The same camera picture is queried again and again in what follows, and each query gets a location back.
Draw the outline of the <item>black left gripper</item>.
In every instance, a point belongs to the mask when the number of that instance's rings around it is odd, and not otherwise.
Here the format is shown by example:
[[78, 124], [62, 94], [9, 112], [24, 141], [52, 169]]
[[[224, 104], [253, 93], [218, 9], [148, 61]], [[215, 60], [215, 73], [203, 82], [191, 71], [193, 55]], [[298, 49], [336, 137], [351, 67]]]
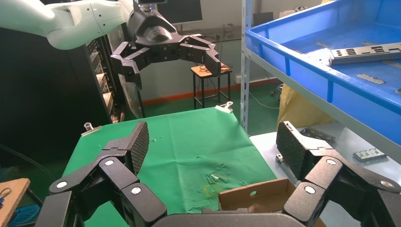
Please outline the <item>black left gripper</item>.
[[111, 60], [116, 73], [123, 75], [126, 82], [134, 83], [137, 90], [142, 90], [140, 71], [152, 62], [180, 58], [203, 64], [213, 76], [221, 73], [214, 43], [195, 35], [184, 38], [156, 10], [133, 10], [128, 31], [133, 35], [135, 46], [122, 42], [112, 53]]

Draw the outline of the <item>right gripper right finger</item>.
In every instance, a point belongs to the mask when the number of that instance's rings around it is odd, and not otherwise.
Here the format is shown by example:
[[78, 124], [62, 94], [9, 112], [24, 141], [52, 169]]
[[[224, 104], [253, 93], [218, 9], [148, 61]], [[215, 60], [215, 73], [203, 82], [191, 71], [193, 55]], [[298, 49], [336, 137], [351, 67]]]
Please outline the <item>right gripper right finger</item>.
[[363, 227], [400, 226], [401, 187], [395, 181], [347, 161], [326, 141], [303, 136], [288, 121], [278, 125], [276, 144], [299, 181], [284, 215], [311, 227], [332, 201]]

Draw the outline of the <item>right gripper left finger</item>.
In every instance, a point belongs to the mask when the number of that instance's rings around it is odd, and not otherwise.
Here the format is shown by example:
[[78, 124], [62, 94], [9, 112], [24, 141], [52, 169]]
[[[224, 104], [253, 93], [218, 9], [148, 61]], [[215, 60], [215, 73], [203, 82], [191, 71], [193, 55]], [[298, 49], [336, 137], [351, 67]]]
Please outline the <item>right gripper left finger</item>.
[[110, 202], [131, 227], [150, 227], [167, 215], [165, 204], [138, 178], [149, 147], [148, 124], [111, 140], [91, 163], [56, 180], [35, 225], [82, 227]]

